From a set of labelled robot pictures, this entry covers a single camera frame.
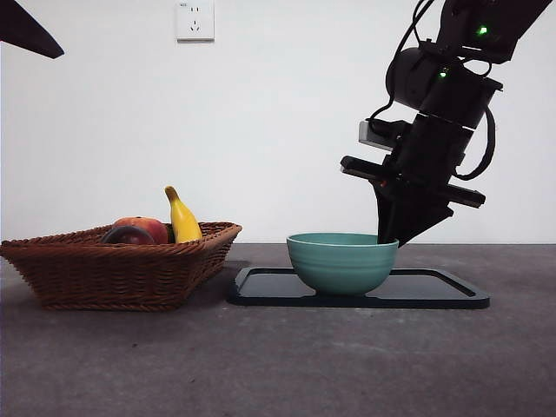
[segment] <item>ceramic bowl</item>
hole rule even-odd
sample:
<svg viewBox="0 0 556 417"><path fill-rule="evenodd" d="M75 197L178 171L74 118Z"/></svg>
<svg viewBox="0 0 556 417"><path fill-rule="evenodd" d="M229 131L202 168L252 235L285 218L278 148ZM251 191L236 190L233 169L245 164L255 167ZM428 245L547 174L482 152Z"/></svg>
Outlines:
<svg viewBox="0 0 556 417"><path fill-rule="evenodd" d="M289 258L300 279L318 293L363 295L380 286L394 267L398 241L377 243L377 235L304 233L287 239Z"/></svg>

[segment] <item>electrical outlet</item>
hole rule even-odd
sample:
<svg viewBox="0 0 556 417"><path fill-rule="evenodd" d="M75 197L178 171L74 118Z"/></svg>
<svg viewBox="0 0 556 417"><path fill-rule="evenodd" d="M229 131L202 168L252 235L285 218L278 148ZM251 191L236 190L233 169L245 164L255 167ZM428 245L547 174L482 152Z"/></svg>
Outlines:
<svg viewBox="0 0 556 417"><path fill-rule="evenodd" d="M175 10L175 22L178 41L214 41L215 0L180 2Z"/></svg>

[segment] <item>cable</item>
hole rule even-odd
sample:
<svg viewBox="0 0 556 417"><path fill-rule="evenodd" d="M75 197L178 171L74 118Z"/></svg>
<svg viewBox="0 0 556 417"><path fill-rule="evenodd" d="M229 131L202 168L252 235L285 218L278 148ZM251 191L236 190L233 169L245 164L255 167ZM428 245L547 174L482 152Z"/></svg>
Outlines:
<svg viewBox="0 0 556 417"><path fill-rule="evenodd" d="M375 119L375 117L377 117L380 113L382 113L384 110L389 109L392 104L394 103L394 87L395 87L395 66L396 66L396 61L398 60L398 55L401 52L401 49L403 48L403 46L406 44L407 39L409 38L409 36L411 35L411 32L413 31L413 29L415 28L415 26L417 25L417 23L420 21L420 19L423 17L423 15L427 12L428 8L431 7L431 5L434 3L434 0L428 0L427 4L425 4L423 6L423 8L420 10L419 13L417 13L417 15L415 16L415 18L413 19L413 21L411 22L411 25L409 26L409 28L407 28L406 33L404 34L403 38L400 41L400 44L398 45L398 49L395 51L394 53L394 59L392 60L392 73L393 76L390 77L390 99L388 100L388 103L384 106L382 106L381 108L377 109L367 120L368 120L368 125L369 128L374 132L374 127L373 127L373 121Z"/></svg>
<svg viewBox="0 0 556 417"><path fill-rule="evenodd" d="M464 63L469 63L470 61L474 61L474 59L473 58L465 58L465 59L460 60L460 63L463 65ZM490 63L488 61L486 61L486 63L488 63L488 69L482 74L477 74L478 76L483 76L483 77L488 76L490 74L490 71L493 70L493 63Z"/></svg>
<svg viewBox="0 0 556 417"><path fill-rule="evenodd" d="M417 10L419 10L419 7L425 2L425 0L419 0L419 2L417 3L417 5L415 6L414 9L414 21L417 18ZM417 33L417 26L414 27L414 34L415 34L415 39L417 39L417 44L420 43L420 38L419 38L419 34Z"/></svg>
<svg viewBox="0 0 556 417"><path fill-rule="evenodd" d="M455 172L455 169L453 170L453 176L463 181L469 181L474 178L477 178L479 175L485 172L485 169L488 168L488 165L490 165L490 162L493 159L494 146L496 145L496 124L494 121L493 113L490 111L488 106L485 107L485 114L486 114L486 121L488 123L488 128L486 130L487 132L486 149L485 149L485 154L483 155L482 159L479 162L479 165L469 174L464 174L464 175L458 174L457 172Z"/></svg>

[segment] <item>banana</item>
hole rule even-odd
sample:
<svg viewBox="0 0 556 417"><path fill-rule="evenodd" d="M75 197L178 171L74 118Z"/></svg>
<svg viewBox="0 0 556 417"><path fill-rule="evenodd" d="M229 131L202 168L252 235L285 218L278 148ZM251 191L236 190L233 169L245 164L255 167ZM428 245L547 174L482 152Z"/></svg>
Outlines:
<svg viewBox="0 0 556 417"><path fill-rule="evenodd" d="M164 189L170 201L170 219L174 230L175 242L183 243L202 238L199 223L195 219L191 210L183 204L180 197L175 192L174 187L168 186Z"/></svg>

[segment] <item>brown wicker basket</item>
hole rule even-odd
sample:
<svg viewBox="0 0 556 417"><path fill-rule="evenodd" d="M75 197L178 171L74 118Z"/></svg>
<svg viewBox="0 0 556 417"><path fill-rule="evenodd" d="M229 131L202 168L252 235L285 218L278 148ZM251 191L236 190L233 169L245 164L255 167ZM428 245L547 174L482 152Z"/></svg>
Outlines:
<svg viewBox="0 0 556 417"><path fill-rule="evenodd" d="M199 225L203 238L186 243L99 243L109 225L4 241L0 255L29 283L43 308L170 310L222 269L242 230L231 222Z"/></svg>

